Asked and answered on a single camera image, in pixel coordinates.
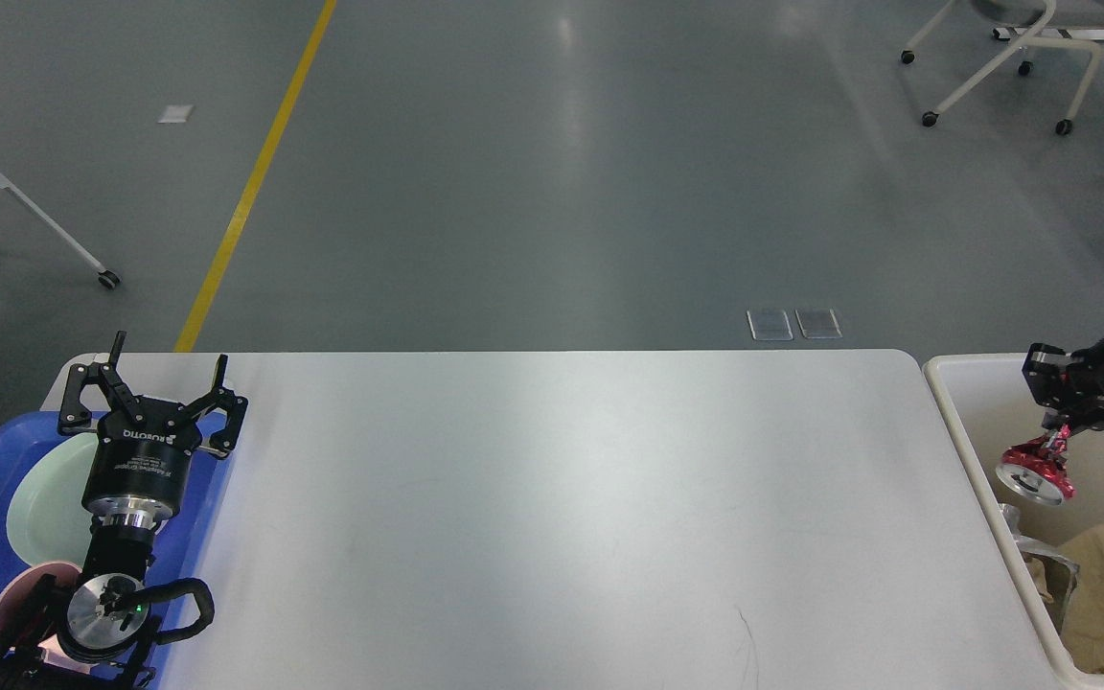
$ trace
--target white plate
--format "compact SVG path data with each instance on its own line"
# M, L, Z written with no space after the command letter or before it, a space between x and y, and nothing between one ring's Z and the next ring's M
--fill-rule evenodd
M23 563L83 563L92 541L84 486L96 457L96 433L79 433L28 470L8 507L8 542Z

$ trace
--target caster wheel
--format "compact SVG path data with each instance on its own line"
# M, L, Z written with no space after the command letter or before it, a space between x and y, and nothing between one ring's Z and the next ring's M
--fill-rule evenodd
M114 289L121 284L121 279L118 278L118 274L115 274L114 272L97 274L97 280L100 280L100 285L104 285L105 289Z

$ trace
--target yellow floor line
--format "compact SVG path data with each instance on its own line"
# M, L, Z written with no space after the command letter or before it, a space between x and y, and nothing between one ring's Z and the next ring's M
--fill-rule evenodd
M301 61L298 62L297 71L293 74L293 82L288 83L288 92L285 93L284 100L279 102L279 109L275 114L275 120L272 121L272 131L267 132L263 149L258 151L258 159L254 161L254 171L251 171L250 180L245 182L242 198L236 202L236 210L233 211L233 217L229 222L227 230L224 230L223 240L220 241L220 250L215 251L215 257L212 258L211 267L206 269L202 287L199 288L199 296L193 298L190 315L185 317L185 326L181 328L181 336L178 337L177 344L172 347L174 352L189 352L193 350L193 344L199 340L202 322L208 318L211 301L214 300L215 293L220 289L220 280L224 278L224 272L229 269L229 262L233 258L236 241L241 240L245 222L250 220L254 200L258 197L258 189L263 187L267 169L272 167L275 149L279 147L279 139L288 127L288 118L293 115L297 97L301 95L306 75L309 74L309 65L312 64L315 55L318 54L318 45L321 44L321 39L326 33L326 25L330 23L336 2L337 0L326 0L321 13L318 14L318 23L315 24L315 31L309 35L309 43L306 43L306 52L301 54Z

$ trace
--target white table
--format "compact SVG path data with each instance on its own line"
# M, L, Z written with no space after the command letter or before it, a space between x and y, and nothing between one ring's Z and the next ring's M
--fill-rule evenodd
M212 363L120 371L193 399ZM241 353L229 379L217 615L166 689L1059 687L901 352Z

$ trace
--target white bin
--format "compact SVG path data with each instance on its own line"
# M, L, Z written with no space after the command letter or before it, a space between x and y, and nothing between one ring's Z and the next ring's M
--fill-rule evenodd
M1019 507L1020 531L1054 545L1103 523L1104 432L1085 432L1069 440L1068 476L1076 485L1071 501L1041 506L1004 486L995 476L1000 455L1008 446L1042 433L1043 410L1033 402L1020 374L1023 362L1023 353L956 354L934 358L924 372L1055 673L1069 686L1104 687L1104 676L1079 671L1072 664L998 507L1000 502Z

